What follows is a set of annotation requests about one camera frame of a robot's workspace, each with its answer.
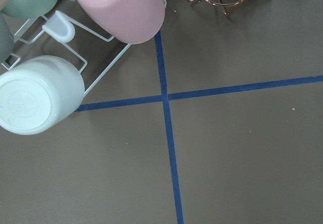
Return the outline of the pink cup on rack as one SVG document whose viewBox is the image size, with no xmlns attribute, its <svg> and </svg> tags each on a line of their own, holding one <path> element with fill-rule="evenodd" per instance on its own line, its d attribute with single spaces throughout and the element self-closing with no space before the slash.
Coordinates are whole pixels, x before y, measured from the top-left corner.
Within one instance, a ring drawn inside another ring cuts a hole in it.
<svg viewBox="0 0 323 224">
<path fill-rule="evenodd" d="M 77 0 L 102 29 L 129 44 L 144 43 L 160 30 L 164 0 Z"/>
</svg>

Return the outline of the white cup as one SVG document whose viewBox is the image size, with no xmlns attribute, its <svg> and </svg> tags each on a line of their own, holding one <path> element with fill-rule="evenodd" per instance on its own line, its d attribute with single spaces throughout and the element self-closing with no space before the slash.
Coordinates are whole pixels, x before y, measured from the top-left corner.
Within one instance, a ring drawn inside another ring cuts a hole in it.
<svg viewBox="0 0 323 224">
<path fill-rule="evenodd" d="M 85 86 L 67 60 L 43 55 L 1 75 L 1 127 L 20 135 L 41 133 L 81 104 Z"/>
</svg>

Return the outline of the green cup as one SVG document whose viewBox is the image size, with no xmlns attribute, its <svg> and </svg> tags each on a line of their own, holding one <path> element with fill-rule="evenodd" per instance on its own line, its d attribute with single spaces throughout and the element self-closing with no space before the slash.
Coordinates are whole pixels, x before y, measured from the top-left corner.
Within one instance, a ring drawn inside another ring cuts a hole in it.
<svg viewBox="0 0 323 224">
<path fill-rule="evenodd" d="M 33 19 L 48 13 L 58 0 L 10 0 L 2 13 L 16 19 Z"/>
</svg>

